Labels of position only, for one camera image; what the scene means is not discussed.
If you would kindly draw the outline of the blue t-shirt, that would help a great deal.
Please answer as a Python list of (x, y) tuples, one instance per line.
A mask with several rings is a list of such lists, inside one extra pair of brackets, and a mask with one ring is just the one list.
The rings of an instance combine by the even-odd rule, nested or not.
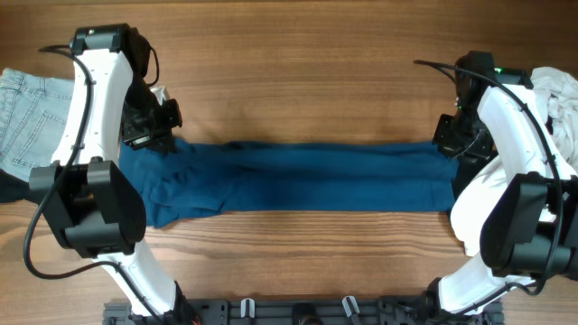
[(231, 211), (440, 212), (458, 163), (430, 143), (190, 144), (120, 149), (151, 227)]

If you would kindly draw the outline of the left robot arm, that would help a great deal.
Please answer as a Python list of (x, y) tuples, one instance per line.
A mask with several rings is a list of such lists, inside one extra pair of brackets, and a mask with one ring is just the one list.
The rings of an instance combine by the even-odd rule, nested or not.
[(158, 61), (128, 24), (79, 28), (48, 52), (73, 61), (75, 81), (61, 141), (29, 185), (58, 244), (103, 268), (129, 300), (136, 324), (198, 324), (200, 315), (145, 242), (144, 202), (119, 167), (120, 150), (174, 149), (182, 125), (178, 103), (155, 93), (145, 77)]

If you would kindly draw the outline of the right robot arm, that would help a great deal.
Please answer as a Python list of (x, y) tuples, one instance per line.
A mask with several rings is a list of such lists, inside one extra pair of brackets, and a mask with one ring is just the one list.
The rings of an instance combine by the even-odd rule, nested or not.
[(436, 63), (456, 89), (456, 113), (433, 141), (476, 171), (459, 177), (450, 221), (469, 260), (415, 298), (388, 297), (418, 324), (493, 324), (512, 291), (540, 294), (557, 275), (577, 276), (577, 173), (555, 146), (523, 70), (488, 52)]

